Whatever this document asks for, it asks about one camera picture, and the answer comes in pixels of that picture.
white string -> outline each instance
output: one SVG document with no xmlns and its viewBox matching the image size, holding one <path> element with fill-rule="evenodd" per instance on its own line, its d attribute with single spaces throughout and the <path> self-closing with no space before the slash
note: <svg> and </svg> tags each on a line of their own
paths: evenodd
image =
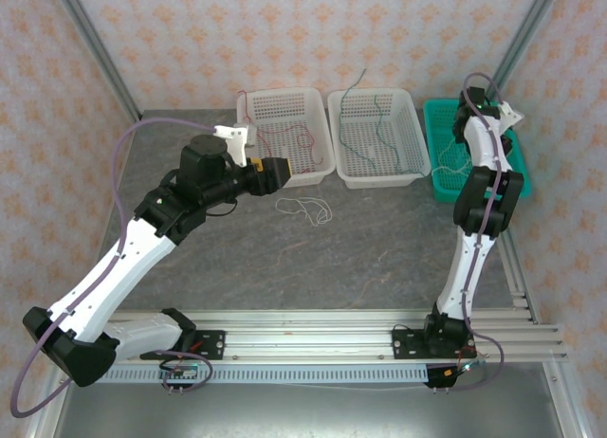
<svg viewBox="0 0 607 438">
<path fill-rule="evenodd" d="M 280 203 L 281 201 L 294 201 L 300 206 L 300 209 L 297 209 L 295 211 L 279 209 L 278 203 Z M 310 204 L 321 208 L 314 218 L 312 218 L 312 215 L 305 207 L 306 205 Z M 274 204 L 274 209 L 276 209 L 278 212 L 287 213 L 289 215 L 296 215 L 300 212 L 303 212 L 305 214 L 306 220 L 309 220 L 313 227 L 317 227 L 318 225 L 324 225 L 325 223 L 329 223 L 333 219 L 333 212 L 331 211 L 331 208 L 329 207 L 326 201 L 320 198 L 279 198 L 279 200 L 276 201 L 276 204 Z"/>
<path fill-rule="evenodd" d="M 441 164 L 441 161 L 440 161 L 440 160 L 441 160 L 441 158 L 442 158 L 442 157 L 443 157 L 443 155 L 444 155 L 444 154 L 445 154 L 445 153 L 446 153 L 446 152 L 447 152 L 447 151 L 448 151 L 448 150 L 451 148 L 451 146 L 453 145 L 453 143 L 454 143 L 454 142 L 455 142 L 455 138 L 453 138 L 453 139 L 451 140 L 451 142 L 450 142 L 450 143 L 447 145 L 447 147 L 445 148 L 445 150 L 444 150 L 443 152 L 441 152 L 441 153 L 440 153 L 440 155 L 439 155 L 439 156 L 438 156 L 438 158 L 437 158 L 437 163 L 438 163 L 440 166 L 438 166 L 438 167 L 434 168 L 434 169 L 431 171 L 431 174 L 432 174 L 432 175 L 434 175 L 434 173 L 436 173 L 437 171 L 440 171 L 440 170 L 447 170 L 447 171 L 449 171 L 449 172 L 450 172 L 450 173 L 452 173 L 452 174 L 461 174 L 461 175 L 468 176 L 468 174 L 467 174 L 467 173 L 464 173 L 464 170 L 466 170 L 466 169 L 468 168 L 468 165 L 470 164 L 470 157 L 468 157 L 468 159 L 466 160 L 466 163 L 464 163 L 464 165 L 463 165 L 461 168 L 457 169 L 457 170 L 454 170 L 453 168 L 450 168 L 449 166 L 444 166 L 444 165 L 442 165 L 442 164 Z"/>
</svg>

black mount plate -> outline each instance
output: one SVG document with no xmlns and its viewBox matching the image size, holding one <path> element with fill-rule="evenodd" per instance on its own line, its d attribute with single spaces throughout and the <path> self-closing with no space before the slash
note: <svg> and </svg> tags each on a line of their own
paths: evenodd
<svg viewBox="0 0 607 438">
<path fill-rule="evenodd" d="M 395 359 L 457 359 L 459 349 L 442 343 L 439 338 L 429 345 L 421 329 L 395 329 L 392 331 L 392 349 Z M 462 350 L 462 358 L 474 359 L 476 350 Z"/>
<path fill-rule="evenodd" d="M 193 346 L 188 353 L 204 356 L 208 360 L 224 358 L 226 348 L 226 331 L 194 331 Z M 171 351 L 181 351 L 181 348 L 171 348 Z M 167 357 L 156 353 L 145 353 L 140 356 L 144 360 L 163 360 Z"/>
</svg>

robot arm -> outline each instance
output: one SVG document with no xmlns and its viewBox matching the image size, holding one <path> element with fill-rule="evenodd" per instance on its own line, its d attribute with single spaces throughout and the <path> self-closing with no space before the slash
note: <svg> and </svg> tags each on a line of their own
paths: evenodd
<svg viewBox="0 0 607 438">
<path fill-rule="evenodd" d="M 214 137 L 194 137 L 181 152 L 178 170 L 148 192 L 129 222 L 124 249 L 113 269 L 76 305 L 45 343 L 43 351 L 79 386 L 88 386 L 124 358 L 187 350 L 195 325 L 174 309 L 152 319 L 107 324 L 139 280 L 188 234 L 206 221 L 207 211 L 235 205 L 243 193 L 274 193 L 291 176 L 287 159 L 247 159 L 247 126 L 215 127 Z M 84 279 L 48 310 L 31 308 L 24 324 L 35 340 L 63 315 L 117 257 L 116 243 Z"/>
<path fill-rule="evenodd" d="M 473 167 L 453 208 L 453 223 L 458 229 L 451 271 L 432 312 L 426 317 L 424 329 L 393 331 L 393 343 L 398 342 L 395 345 L 396 358 L 475 357 L 475 351 L 469 349 L 474 340 L 466 317 L 471 316 L 472 300 L 484 261 L 495 239 L 507 229 L 523 188 L 523 175 L 513 172 L 506 159 L 504 146 L 507 146 L 508 140 L 502 137 L 502 142 L 497 143 L 497 152 L 494 152 L 491 139 L 493 134 L 499 136 L 509 127 L 505 124 L 514 119 L 520 120 L 522 115 L 513 112 L 507 103 L 502 107 L 485 104 L 485 91 L 482 88 L 471 87 L 468 92 L 472 103 L 487 121 L 488 128 L 470 109 L 462 93 L 453 134 L 456 142 L 466 143 Z M 488 213 L 487 224 L 483 225 L 487 190 L 495 182 L 498 164 L 501 178 L 497 197 Z M 434 384 L 431 387 L 446 386 L 449 385 Z"/>
</svg>

patterned wallpaper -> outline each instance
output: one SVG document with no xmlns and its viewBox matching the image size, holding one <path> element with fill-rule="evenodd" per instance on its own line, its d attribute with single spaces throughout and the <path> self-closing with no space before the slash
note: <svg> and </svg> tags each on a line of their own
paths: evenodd
<svg viewBox="0 0 607 438">
<path fill-rule="evenodd" d="M 83 0 L 141 109 L 233 108 L 239 89 L 453 96 L 491 74 L 533 0 Z"/>
<path fill-rule="evenodd" d="M 556 0 L 506 88 L 535 194 L 514 228 L 543 320 L 561 323 L 607 430 L 607 0 Z"/>
<path fill-rule="evenodd" d="M 0 435 L 12 380 L 33 343 L 21 324 L 94 263 L 111 203 L 109 160 L 128 119 L 58 0 L 0 0 Z M 45 362 L 30 372 L 33 406 Z"/>
</svg>

white basket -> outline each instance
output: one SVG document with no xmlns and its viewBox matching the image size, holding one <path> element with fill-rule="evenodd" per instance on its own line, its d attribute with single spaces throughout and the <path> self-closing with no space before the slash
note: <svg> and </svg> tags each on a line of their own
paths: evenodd
<svg viewBox="0 0 607 438">
<path fill-rule="evenodd" d="M 329 126 L 318 90 L 292 87 L 249 92 L 247 106 L 258 130 L 255 147 L 247 149 L 247 156 L 270 156 L 264 139 L 272 156 L 288 158 L 293 175 L 286 187 L 320 184 L 335 170 Z M 246 122 L 245 109 L 245 95 L 241 94 L 236 102 L 239 122 Z M 310 144 L 308 132 L 314 138 L 311 150 L 305 147 Z"/>
<path fill-rule="evenodd" d="M 329 95 L 328 106 L 338 174 L 349 189 L 402 187 L 430 174 L 428 148 L 409 92 L 350 90 L 343 101 L 340 134 L 343 94 Z"/>
</svg>

